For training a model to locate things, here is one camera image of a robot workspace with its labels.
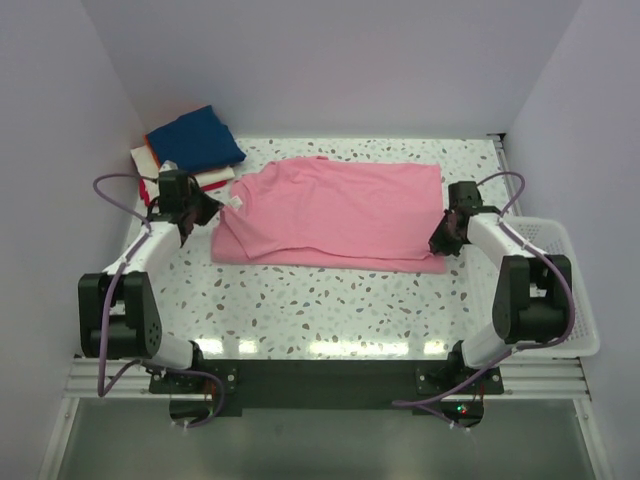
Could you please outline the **pink t shirt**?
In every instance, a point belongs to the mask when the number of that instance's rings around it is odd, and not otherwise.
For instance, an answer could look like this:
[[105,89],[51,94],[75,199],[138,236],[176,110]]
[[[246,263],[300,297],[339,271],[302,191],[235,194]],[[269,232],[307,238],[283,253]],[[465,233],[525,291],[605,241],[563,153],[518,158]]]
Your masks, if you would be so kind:
[[442,274],[429,240],[441,170],[416,163],[273,161],[230,189],[212,235],[217,263]]

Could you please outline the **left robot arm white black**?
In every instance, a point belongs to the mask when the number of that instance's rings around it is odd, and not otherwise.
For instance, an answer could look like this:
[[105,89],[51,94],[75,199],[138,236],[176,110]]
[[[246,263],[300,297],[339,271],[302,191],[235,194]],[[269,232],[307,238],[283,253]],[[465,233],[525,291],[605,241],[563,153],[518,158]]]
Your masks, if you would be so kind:
[[207,225],[223,204],[180,169],[161,172],[156,184],[159,196],[148,212],[131,212],[141,221],[140,233],[112,264],[78,282],[81,349],[98,361],[101,377],[109,360],[148,362],[173,369],[173,382],[196,392],[206,383],[207,368],[197,361],[194,342],[163,331],[153,283],[193,230]]

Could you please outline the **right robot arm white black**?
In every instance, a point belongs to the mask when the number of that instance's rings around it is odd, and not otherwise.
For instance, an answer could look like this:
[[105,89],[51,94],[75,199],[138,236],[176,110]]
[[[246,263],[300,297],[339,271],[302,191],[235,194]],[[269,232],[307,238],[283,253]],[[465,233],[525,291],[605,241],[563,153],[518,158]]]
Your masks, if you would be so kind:
[[491,323],[457,342],[431,376],[459,393],[469,392],[516,352],[563,343],[576,320],[571,261],[532,246],[510,227],[503,210],[484,203],[479,186],[474,181],[448,186],[449,206],[429,241],[439,256],[457,256],[465,246],[475,246],[498,270]]

